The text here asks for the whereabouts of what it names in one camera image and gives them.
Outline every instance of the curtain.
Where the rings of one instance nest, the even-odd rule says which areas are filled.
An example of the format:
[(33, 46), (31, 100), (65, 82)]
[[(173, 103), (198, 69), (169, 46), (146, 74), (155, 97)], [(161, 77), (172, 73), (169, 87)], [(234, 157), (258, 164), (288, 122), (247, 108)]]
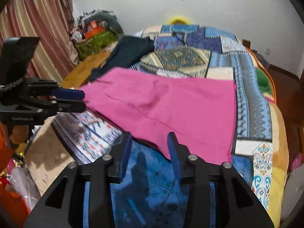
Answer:
[(0, 46), (15, 36), (40, 37), (28, 76), (61, 82), (78, 63), (68, 32), (72, 0), (9, 0), (0, 14)]

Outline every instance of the pink object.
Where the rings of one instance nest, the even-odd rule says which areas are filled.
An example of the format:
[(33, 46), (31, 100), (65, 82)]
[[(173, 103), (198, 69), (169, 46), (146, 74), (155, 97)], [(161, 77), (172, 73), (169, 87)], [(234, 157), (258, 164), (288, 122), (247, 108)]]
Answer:
[(302, 153), (299, 153), (297, 157), (293, 160), (290, 166), (290, 171), (294, 171), (302, 165)]
[(4, 177), (0, 177), (0, 184), (5, 188), (8, 185), (11, 185), (11, 183)]
[(135, 138), (156, 144), (170, 158), (167, 135), (205, 161), (231, 161), (236, 119), (233, 81), (170, 79), (113, 68), (81, 88), (85, 103)]
[(9, 174), (11, 174), (12, 169), (14, 169), (14, 168), (15, 168), (15, 164), (14, 164), (13, 159), (11, 159), (11, 160), (9, 161), (9, 163), (7, 164), (7, 166), (6, 166), (7, 172), (8, 172)]
[(274, 103), (274, 104), (275, 104), (275, 101), (274, 101), (273, 99), (271, 99), (271, 98), (269, 98), (269, 97), (265, 97), (265, 96), (264, 96), (264, 98), (267, 99), (268, 102)]

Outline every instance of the patchwork quilt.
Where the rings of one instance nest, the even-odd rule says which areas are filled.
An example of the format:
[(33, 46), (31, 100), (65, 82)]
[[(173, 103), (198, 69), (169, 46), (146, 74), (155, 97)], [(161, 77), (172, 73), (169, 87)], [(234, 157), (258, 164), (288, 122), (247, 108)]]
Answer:
[[(288, 167), (285, 126), (276, 104), (258, 87), (257, 61), (252, 53), (232, 33), (199, 25), (154, 26), (140, 36), (152, 38), (155, 51), (133, 65), (133, 70), (167, 78), (235, 81), (237, 123), (232, 164), (278, 227)], [(123, 133), (89, 111), (59, 113), (52, 127), (81, 164), (108, 153)], [(189, 188), (176, 184), (170, 162), (157, 150), (134, 141), (126, 177), (120, 185), (111, 185), (116, 226), (182, 228)], [(213, 183), (210, 200), (210, 227), (215, 227)]]

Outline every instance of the metal screw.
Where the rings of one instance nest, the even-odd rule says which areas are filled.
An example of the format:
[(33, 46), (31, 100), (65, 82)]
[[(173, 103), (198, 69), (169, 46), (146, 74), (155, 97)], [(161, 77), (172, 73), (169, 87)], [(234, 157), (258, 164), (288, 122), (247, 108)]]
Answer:
[(195, 154), (190, 154), (188, 156), (188, 159), (190, 159), (191, 161), (195, 161), (195, 160), (197, 160), (197, 156)]
[(226, 169), (230, 169), (232, 167), (232, 164), (230, 164), (229, 162), (224, 162), (222, 163), (222, 166)]
[(105, 155), (102, 156), (102, 159), (103, 159), (104, 161), (108, 161), (108, 160), (110, 160), (111, 158), (112, 158), (112, 156), (109, 155), (109, 154), (105, 154)]
[(74, 169), (77, 166), (76, 162), (71, 162), (67, 165), (70, 169)]

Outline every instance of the blue patterned quilt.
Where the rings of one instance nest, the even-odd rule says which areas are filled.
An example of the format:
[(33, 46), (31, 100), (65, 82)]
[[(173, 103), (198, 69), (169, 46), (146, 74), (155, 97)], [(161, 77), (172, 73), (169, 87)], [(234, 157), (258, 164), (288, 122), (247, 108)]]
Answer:
[[(265, 151), (272, 150), (272, 122), (269, 104), (258, 88), (249, 53), (232, 33), (211, 27), (164, 25), (144, 30), (142, 37), (147, 36), (154, 39), (155, 52), (131, 69), (170, 78), (205, 78), (211, 69), (233, 69), (237, 85), (237, 124), (231, 152), (232, 164), (267, 209), (272, 158), (264, 171), (261, 170), (264, 165), (260, 158), (264, 157)], [(181, 68), (174, 62), (177, 64), (174, 70), (167, 68), (167, 63), (160, 56), (164, 51), (177, 48), (182, 53), (191, 51), (199, 55), (201, 66), (194, 69), (183, 62)], [(85, 164), (108, 153), (122, 134), (88, 111), (81, 114), (60, 113), (52, 126), (65, 142), (68, 152), (76, 161)], [(237, 154), (238, 148), (243, 153)], [(210, 183), (210, 187), (210, 227), (215, 227), (214, 184)], [(189, 188), (189, 185), (181, 188), (177, 184), (170, 162), (159, 152), (134, 141), (123, 182), (111, 185), (116, 227), (182, 228)], [(84, 216), (83, 227), (87, 222), (87, 216)]]

